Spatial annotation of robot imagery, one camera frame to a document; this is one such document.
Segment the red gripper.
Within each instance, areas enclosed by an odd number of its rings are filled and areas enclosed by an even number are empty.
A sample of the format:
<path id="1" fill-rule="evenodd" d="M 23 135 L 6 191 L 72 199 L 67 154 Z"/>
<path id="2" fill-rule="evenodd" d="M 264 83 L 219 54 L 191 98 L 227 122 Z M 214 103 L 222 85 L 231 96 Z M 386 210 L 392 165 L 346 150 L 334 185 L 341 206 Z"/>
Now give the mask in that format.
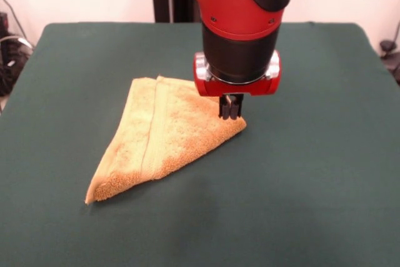
<path id="1" fill-rule="evenodd" d="M 222 81 L 210 71 L 210 65 L 203 52 L 195 53 L 194 82 L 201 96 L 219 97 L 219 117 L 236 120 L 241 117 L 244 95 L 260 96 L 274 94 L 282 74 L 280 53 L 275 50 L 263 76 L 256 81 L 234 84 Z"/>

